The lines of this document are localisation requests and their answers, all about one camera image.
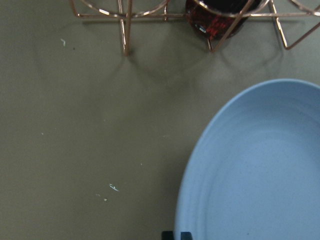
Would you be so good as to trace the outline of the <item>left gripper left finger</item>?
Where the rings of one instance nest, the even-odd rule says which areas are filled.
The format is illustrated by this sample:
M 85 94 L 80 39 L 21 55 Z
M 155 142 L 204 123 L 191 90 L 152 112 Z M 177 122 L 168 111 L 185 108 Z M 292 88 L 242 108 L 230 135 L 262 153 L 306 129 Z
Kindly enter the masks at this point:
M 173 231 L 162 231 L 161 232 L 161 240 L 174 240 Z

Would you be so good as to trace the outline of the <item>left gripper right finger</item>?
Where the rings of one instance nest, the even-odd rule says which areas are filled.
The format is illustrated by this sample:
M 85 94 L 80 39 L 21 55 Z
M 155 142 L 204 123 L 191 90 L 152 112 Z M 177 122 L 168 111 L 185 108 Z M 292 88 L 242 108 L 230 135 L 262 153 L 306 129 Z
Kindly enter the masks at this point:
M 192 233 L 188 231 L 181 232 L 180 240 L 192 240 Z

